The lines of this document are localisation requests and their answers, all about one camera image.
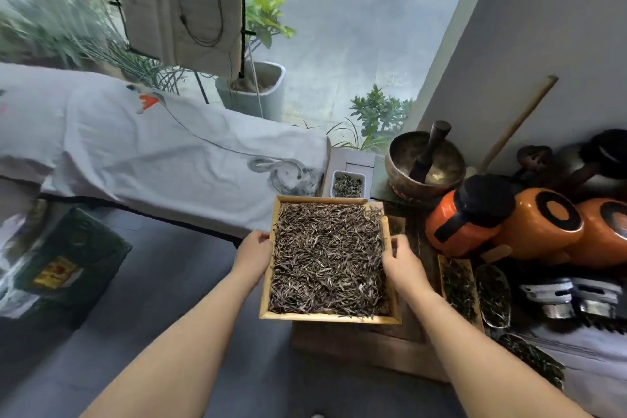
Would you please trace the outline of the dark brown wooden ornament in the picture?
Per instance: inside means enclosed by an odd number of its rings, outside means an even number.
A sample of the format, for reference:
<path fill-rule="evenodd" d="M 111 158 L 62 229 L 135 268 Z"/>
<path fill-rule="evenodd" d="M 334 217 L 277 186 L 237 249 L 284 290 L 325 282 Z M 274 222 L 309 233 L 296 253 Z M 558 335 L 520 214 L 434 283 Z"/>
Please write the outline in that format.
<path fill-rule="evenodd" d="M 576 153 L 573 160 L 566 162 L 564 155 L 554 154 L 545 145 L 523 146 L 517 152 L 516 159 L 520 167 L 508 179 L 510 184 L 534 184 L 565 196 L 574 195 L 582 184 L 601 170 L 599 162 L 585 162 L 581 160 L 579 153 Z"/>

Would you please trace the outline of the light grey cloth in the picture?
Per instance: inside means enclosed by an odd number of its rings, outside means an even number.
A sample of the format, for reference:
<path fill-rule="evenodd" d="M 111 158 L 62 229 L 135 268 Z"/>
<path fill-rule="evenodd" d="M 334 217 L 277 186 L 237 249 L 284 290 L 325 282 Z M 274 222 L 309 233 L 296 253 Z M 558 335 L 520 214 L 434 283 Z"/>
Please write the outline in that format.
<path fill-rule="evenodd" d="M 564 369 L 564 395 L 596 418 L 627 418 L 627 327 L 610 331 L 575 320 L 513 321 L 505 330 Z"/>

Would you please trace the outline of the bronze singing bowl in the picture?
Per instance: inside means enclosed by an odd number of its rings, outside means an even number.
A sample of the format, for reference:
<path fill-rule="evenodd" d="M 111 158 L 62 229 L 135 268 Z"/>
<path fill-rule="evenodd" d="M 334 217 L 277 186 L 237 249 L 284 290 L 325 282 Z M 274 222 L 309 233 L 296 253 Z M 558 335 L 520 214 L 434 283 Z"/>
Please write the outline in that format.
<path fill-rule="evenodd" d="M 433 164 L 423 183 L 409 176 L 415 160 L 425 151 L 429 137 L 427 131 L 411 131 L 398 135 L 389 144 L 384 160 L 387 183 L 394 193 L 406 201 L 442 197 L 455 189 L 465 177 L 463 155 L 447 139 L 436 147 Z"/>

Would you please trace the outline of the dark wooden mallet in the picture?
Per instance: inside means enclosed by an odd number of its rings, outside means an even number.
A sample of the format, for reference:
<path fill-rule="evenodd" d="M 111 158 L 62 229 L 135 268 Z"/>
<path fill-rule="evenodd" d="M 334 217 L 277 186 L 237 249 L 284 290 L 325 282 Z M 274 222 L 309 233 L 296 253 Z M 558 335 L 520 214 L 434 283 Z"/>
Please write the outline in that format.
<path fill-rule="evenodd" d="M 414 161 L 409 177 L 415 182 L 424 184 L 426 177 L 433 165 L 433 155 L 436 148 L 442 144 L 442 141 L 451 131 L 450 123 L 438 120 L 432 124 L 429 138 L 425 149 L 419 153 Z"/>

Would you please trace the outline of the white plastic bag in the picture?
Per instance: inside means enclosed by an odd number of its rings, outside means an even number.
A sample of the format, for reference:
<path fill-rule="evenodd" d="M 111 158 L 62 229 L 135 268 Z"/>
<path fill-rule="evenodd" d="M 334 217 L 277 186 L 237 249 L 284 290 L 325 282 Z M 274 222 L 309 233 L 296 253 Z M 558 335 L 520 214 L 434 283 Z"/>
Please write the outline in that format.
<path fill-rule="evenodd" d="M 0 226 L 0 319 L 24 316 L 40 299 L 17 285 L 17 276 L 29 262 L 46 223 L 48 202 L 36 199 L 26 214 L 16 214 Z"/>

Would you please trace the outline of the person's right hand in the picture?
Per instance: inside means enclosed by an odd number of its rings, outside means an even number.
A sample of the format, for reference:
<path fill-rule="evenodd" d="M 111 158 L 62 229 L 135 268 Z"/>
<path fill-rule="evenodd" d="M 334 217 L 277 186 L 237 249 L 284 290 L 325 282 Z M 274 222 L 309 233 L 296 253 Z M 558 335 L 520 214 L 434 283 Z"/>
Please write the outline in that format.
<path fill-rule="evenodd" d="M 426 297 L 435 294 L 435 290 L 427 278 L 421 260 L 413 251 L 411 251 L 411 261 L 405 264 L 397 263 L 391 257 L 391 253 L 392 248 L 385 250 L 382 256 L 382 265 L 386 276 L 393 282 L 402 299 L 413 310 L 417 310 L 424 304 Z"/>

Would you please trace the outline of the small pale wooden piece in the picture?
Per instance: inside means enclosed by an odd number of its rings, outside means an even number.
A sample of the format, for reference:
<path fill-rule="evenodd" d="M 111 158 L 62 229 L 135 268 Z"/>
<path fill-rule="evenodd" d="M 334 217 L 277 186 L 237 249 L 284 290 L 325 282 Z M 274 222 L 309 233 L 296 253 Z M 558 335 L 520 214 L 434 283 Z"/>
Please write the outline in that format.
<path fill-rule="evenodd" d="M 506 244 L 501 244 L 480 253 L 480 258 L 484 263 L 491 264 L 509 257 L 511 254 L 512 247 Z"/>

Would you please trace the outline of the long wooden stick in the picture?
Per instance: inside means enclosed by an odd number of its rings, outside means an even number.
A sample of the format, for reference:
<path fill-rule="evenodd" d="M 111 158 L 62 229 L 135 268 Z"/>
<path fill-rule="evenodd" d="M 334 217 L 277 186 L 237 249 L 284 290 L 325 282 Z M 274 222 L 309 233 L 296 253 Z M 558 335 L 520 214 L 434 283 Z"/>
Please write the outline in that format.
<path fill-rule="evenodd" d="M 557 75 L 547 76 L 547 80 L 539 92 L 531 99 L 531 101 L 523 108 L 523 110 L 516 116 L 516 118 L 509 124 L 505 131 L 497 139 L 496 143 L 490 148 L 487 154 L 484 156 L 482 162 L 479 164 L 476 172 L 479 174 L 486 173 L 492 161 L 496 159 L 498 154 L 504 149 L 511 137 L 517 132 L 521 125 L 531 115 L 531 113 L 542 102 L 546 95 L 553 89 L 558 83 L 559 77 Z"/>

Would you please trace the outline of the dark tea scoop with leaves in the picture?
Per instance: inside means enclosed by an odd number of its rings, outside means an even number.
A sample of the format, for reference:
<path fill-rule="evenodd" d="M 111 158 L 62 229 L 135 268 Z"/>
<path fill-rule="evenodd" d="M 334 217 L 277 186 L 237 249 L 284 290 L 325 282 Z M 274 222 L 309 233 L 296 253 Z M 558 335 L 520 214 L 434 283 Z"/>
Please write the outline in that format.
<path fill-rule="evenodd" d="M 512 294 L 505 274 L 496 266 L 483 264 L 474 272 L 483 322 L 490 328 L 510 326 Z"/>
<path fill-rule="evenodd" d="M 561 392 L 564 391 L 565 367 L 559 361 L 529 343 L 521 336 L 513 333 L 503 333 L 495 339 L 498 344 L 521 359 L 537 374 L 550 382 Z"/>

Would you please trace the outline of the orange jar with black lid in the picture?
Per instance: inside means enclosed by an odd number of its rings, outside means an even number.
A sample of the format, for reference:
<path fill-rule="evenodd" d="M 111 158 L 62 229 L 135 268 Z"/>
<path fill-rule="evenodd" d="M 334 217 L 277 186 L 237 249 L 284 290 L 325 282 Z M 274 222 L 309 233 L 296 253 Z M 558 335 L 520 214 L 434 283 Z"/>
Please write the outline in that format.
<path fill-rule="evenodd" d="M 515 209 L 504 177 L 476 174 L 448 192 L 428 216 L 429 243 L 447 257 L 464 257 L 495 237 Z"/>

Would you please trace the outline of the black round pot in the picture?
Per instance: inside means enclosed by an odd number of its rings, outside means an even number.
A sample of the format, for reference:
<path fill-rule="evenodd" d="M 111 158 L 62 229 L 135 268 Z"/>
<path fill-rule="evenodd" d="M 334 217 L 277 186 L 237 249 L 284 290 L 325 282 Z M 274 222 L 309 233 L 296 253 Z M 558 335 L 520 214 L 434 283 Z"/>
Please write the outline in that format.
<path fill-rule="evenodd" d="M 554 190 L 576 199 L 627 200 L 627 129 L 607 129 L 556 154 Z"/>

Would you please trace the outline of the white painted cloth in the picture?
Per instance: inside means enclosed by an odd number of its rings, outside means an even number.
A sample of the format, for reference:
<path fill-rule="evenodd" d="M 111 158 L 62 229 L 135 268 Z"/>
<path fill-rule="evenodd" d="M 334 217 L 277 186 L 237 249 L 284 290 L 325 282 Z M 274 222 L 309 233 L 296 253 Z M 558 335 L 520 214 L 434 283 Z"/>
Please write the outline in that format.
<path fill-rule="evenodd" d="M 277 195 L 313 197 L 316 131 L 120 79 L 0 62 L 0 177 L 231 237 L 269 230 Z"/>

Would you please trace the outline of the small leafy green plant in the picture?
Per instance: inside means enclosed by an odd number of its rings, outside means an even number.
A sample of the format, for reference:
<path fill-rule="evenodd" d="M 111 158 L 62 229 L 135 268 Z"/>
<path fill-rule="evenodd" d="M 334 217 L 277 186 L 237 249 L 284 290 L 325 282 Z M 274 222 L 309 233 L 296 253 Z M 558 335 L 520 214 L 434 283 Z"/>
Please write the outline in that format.
<path fill-rule="evenodd" d="M 376 84 L 365 96 L 350 102 L 350 115 L 328 128 L 310 126 L 305 120 L 292 126 L 324 131 L 333 148 L 384 154 L 402 131 L 415 99 L 389 96 Z"/>

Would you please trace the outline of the green plant in white pot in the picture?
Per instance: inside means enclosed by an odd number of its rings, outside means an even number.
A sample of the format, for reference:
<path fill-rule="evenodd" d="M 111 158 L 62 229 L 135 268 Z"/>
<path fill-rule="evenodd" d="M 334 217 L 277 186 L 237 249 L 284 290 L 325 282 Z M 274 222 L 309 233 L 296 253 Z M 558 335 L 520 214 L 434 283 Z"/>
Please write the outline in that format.
<path fill-rule="evenodd" d="M 283 120 L 286 68 L 255 59 L 275 37 L 291 39 L 295 30 L 282 22 L 285 0 L 243 0 L 241 61 L 233 79 L 216 78 L 215 89 L 226 109 L 270 121 Z"/>

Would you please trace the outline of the grassy green bush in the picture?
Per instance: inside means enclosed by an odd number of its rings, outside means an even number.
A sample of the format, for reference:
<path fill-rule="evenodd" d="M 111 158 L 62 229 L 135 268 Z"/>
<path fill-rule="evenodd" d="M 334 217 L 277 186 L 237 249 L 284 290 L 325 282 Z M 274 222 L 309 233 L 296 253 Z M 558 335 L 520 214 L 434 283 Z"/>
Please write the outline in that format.
<path fill-rule="evenodd" d="M 0 61 L 102 71 L 176 94 L 185 77 L 131 48 L 121 0 L 0 0 Z"/>

